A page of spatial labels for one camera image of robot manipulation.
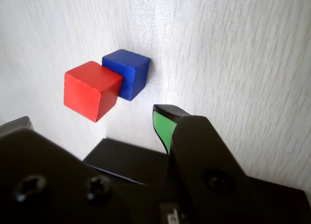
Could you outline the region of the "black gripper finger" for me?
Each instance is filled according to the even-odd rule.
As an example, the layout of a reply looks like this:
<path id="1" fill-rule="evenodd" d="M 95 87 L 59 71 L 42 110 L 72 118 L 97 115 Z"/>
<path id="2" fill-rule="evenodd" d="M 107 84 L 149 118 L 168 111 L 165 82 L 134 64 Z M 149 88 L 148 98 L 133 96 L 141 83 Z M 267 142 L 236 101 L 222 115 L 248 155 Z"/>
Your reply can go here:
<path id="1" fill-rule="evenodd" d="M 155 104 L 153 114 L 175 124 L 170 138 L 161 126 L 154 130 L 162 142 L 170 142 L 166 151 L 190 223 L 251 223 L 250 181 L 209 120 L 169 104 Z"/>
<path id="2" fill-rule="evenodd" d="M 105 178 L 35 132 L 24 116 L 0 127 L 3 224 L 112 224 Z"/>

